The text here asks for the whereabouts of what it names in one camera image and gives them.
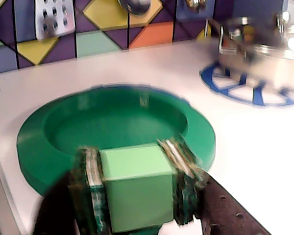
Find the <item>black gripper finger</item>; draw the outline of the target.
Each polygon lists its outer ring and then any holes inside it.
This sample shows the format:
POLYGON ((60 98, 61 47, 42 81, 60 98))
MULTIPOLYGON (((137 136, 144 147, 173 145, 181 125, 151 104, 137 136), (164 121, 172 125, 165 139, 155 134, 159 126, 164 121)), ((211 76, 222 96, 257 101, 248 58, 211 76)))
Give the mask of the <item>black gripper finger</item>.
POLYGON ((175 170, 173 221, 188 235, 268 235, 265 229, 202 167, 183 137, 158 140, 175 170))
POLYGON ((41 235, 108 235, 109 211, 99 151, 78 149, 72 169, 45 194, 39 207, 41 235))

